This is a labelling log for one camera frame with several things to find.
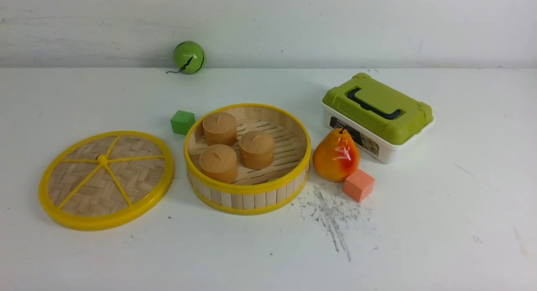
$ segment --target yellow rim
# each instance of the yellow rim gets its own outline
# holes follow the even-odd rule
[[[162,156],[115,159],[115,160],[107,161],[107,162],[110,163],[110,162],[118,162],[118,161],[163,158],[164,159],[164,172],[161,177],[161,180],[156,184],[153,190],[146,197],[144,197],[142,200],[138,201],[137,203],[132,204],[130,200],[126,198],[126,201],[129,207],[114,214],[98,216],[98,217],[82,217],[82,216],[71,215],[71,214],[61,211],[60,210],[61,206],[56,207],[52,203],[52,201],[50,201],[50,198],[48,197],[48,180],[50,178],[50,175],[52,174],[52,171],[58,165],[58,163],[60,163],[75,148],[78,148],[79,146],[83,146],[84,144],[87,144],[89,142],[99,140],[100,138],[105,138],[109,136],[117,136],[117,138],[110,145],[107,155],[110,154],[113,146],[115,145],[115,142],[117,142],[120,136],[135,136],[135,137],[145,138],[155,143],[158,146],[158,148],[162,151]],[[86,162],[98,163],[98,161],[92,161],[92,160],[88,160]],[[117,179],[115,178],[114,174],[111,171],[109,171],[108,165],[107,164],[99,165],[96,169],[99,169],[100,167],[104,167],[109,172],[114,182],[116,183],[117,189],[121,192],[123,197],[126,197],[125,191],[123,190],[122,186],[119,184]],[[92,173],[90,173],[88,175],[88,178],[83,180],[71,193],[69,193],[69,197],[71,197],[77,190],[79,190],[79,188],[82,186],[84,182],[86,182],[86,180],[89,180],[89,178],[92,176]],[[167,190],[171,186],[173,182],[174,174],[175,174],[175,165],[173,163],[173,156],[171,154],[171,151],[169,150],[165,142],[163,142],[159,138],[156,138],[155,136],[152,136],[150,134],[146,134],[142,132],[134,132],[134,131],[109,132],[109,133],[99,134],[99,135],[84,139],[78,142],[77,144],[74,144],[73,146],[67,148],[59,156],[57,156],[56,159],[54,159],[54,161],[50,163],[50,165],[48,166],[48,168],[46,169],[46,171],[44,172],[42,176],[41,182],[39,184],[39,201],[43,209],[46,211],[46,213],[55,222],[57,222],[58,224],[62,226],[75,229],[75,230],[86,230],[86,231],[109,229],[109,228],[123,225],[125,223],[128,223],[138,218],[139,216],[149,211],[157,203],[159,203],[159,201],[164,197],[164,195],[167,193]]]
[[[288,117],[293,119],[300,126],[300,128],[305,133],[306,148],[305,148],[305,155],[304,155],[302,161],[297,165],[297,167],[295,167],[292,171],[288,172],[285,176],[283,176],[281,178],[278,178],[278,179],[270,181],[270,182],[262,183],[262,184],[256,184],[256,185],[226,184],[226,183],[222,183],[222,182],[216,181],[214,179],[211,179],[211,178],[205,176],[203,173],[201,173],[199,171],[199,169],[194,165],[194,163],[192,163],[192,160],[190,160],[190,156],[188,154],[188,139],[190,139],[190,136],[192,135],[192,133],[196,130],[196,128],[198,128],[198,125],[200,125],[204,121],[204,119],[207,118],[207,116],[209,116],[209,115],[211,115],[213,113],[216,113],[216,112],[222,112],[222,111],[225,111],[227,109],[238,108],[238,107],[262,107],[262,108],[272,109],[272,110],[275,110],[275,111],[278,111],[278,112],[281,112],[281,113],[287,115]],[[186,134],[185,147],[184,147],[184,150],[183,150],[183,154],[185,156],[186,169],[188,171],[190,171],[192,176],[197,178],[197,180],[199,180],[201,183],[205,184],[209,188],[213,188],[215,190],[220,190],[221,192],[229,193],[229,194],[250,195],[250,194],[258,194],[258,193],[270,192],[272,190],[275,190],[277,188],[285,186],[285,185],[289,184],[291,181],[293,181],[294,179],[296,179],[300,175],[300,173],[302,173],[306,169],[306,167],[307,167],[307,165],[309,163],[309,159],[310,159],[310,156],[311,156],[311,142],[309,140],[309,135],[308,135],[307,130],[304,127],[304,125],[296,117],[294,117],[293,115],[291,115],[287,111],[284,111],[284,110],[282,110],[280,108],[277,108],[277,107],[274,107],[274,106],[269,106],[269,105],[266,105],[266,104],[232,104],[230,106],[219,108],[219,109],[216,109],[215,111],[212,111],[212,112],[208,113],[207,115],[205,115],[204,117],[202,117],[201,119],[196,121],[196,123],[194,123],[194,125],[192,125],[192,127],[190,128],[190,130]]]
[[[234,215],[260,215],[260,214],[269,213],[271,211],[275,211],[276,209],[280,209],[281,207],[284,207],[285,205],[287,205],[290,201],[293,201],[300,194],[300,192],[304,188],[307,181],[308,181],[308,174],[305,175],[304,182],[302,182],[302,184],[297,189],[297,191],[295,191],[291,197],[286,198],[284,201],[281,201],[280,203],[270,205],[268,207],[259,208],[259,209],[235,209],[235,208],[230,208],[230,207],[226,207],[222,205],[217,205],[213,203],[211,200],[204,197],[202,194],[199,193],[198,190],[196,190],[196,188],[194,187],[194,184],[190,180],[190,177],[188,177],[188,182],[190,182],[190,186],[192,186],[192,190],[194,191],[194,194],[196,194],[196,196],[201,201],[203,201],[203,203],[209,205],[209,207],[212,207],[213,209],[222,211],[223,213],[234,214]]]

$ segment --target black handle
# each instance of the black handle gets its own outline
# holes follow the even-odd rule
[[[347,94],[347,98],[349,98],[350,100],[356,102],[357,104],[360,104],[360,106],[368,111],[371,111],[371,112],[374,112],[375,114],[377,114],[378,116],[384,118],[384,119],[388,119],[388,120],[393,120],[395,118],[397,118],[397,116],[399,116],[401,114],[401,110],[400,109],[397,109],[395,110],[393,113],[391,114],[386,114],[384,113],[383,111],[379,111],[378,109],[376,109],[375,107],[373,106],[370,106],[369,104],[367,104],[366,102],[364,101],[361,101],[360,99],[356,98],[355,97],[355,94],[357,93],[357,91],[360,91],[361,88],[355,88],[354,90],[352,90],[351,92],[349,92],[349,94]]]

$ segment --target foam block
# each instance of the foam block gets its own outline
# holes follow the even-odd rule
[[[171,130],[175,134],[186,135],[195,122],[194,113],[179,110],[171,119]]]
[[[373,177],[357,169],[345,179],[343,192],[353,200],[361,203],[373,191]]]

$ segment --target gray smudge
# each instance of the gray smudge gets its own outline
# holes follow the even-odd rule
[[[297,197],[297,204],[303,219],[310,219],[323,225],[326,235],[330,236],[336,252],[344,251],[351,262],[351,253],[345,241],[345,230],[350,226],[359,227],[364,232],[373,232],[375,228],[369,223],[372,209],[364,207],[342,194],[341,184],[317,182],[310,190]]]
[[[478,236],[474,236],[474,242],[479,245],[483,244],[483,241]]]
[[[422,51],[422,47],[423,47],[423,39],[420,39],[420,46],[418,47],[418,53],[417,54],[420,54],[420,52]]]
[[[523,257],[527,258],[528,257],[528,252],[526,251],[526,247],[524,246],[524,241],[522,241],[522,238],[520,237],[520,233],[518,233],[518,230],[516,228],[513,228],[513,232],[514,232],[514,237],[518,241],[520,254]]]
[[[460,170],[464,171],[465,173],[469,174],[470,176],[472,177],[475,177],[474,174],[472,174],[471,172],[467,171],[466,169],[463,169],[462,167],[460,167],[459,165],[457,164],[454,164],[456,167],[458,167]]]
[[[336,217],[340,217],[341,212],[337,209],[337,206],[332,205],[328,206],[328,201],[324,199],[323,194],[321,193],[322,186],[316,184],[313,189],[315,197],[319,199],[319,206],[315,207],[315,211],[311,214],[315,214],[317,210],[320,211],[320,217],[323,221],[323,225],[328,229],[328,232],[332,236],[332,242],[334,242],[334,247],[336,251],[339,252],[339,247],[337,245],[336,237],[339,240],[339,245],[341,249],[347,253],[347,259],[351,261],[351,253],[349,253],[349,248],[347,247],[347,242],[345,242],[345,237],[339,228],[339,224],[336,222]]]

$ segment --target green ball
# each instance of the green ball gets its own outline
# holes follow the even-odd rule
[[[198,43],[184,41],[173,50],[173,62],[181,73],[194,74],[203,68],[205,52]]]

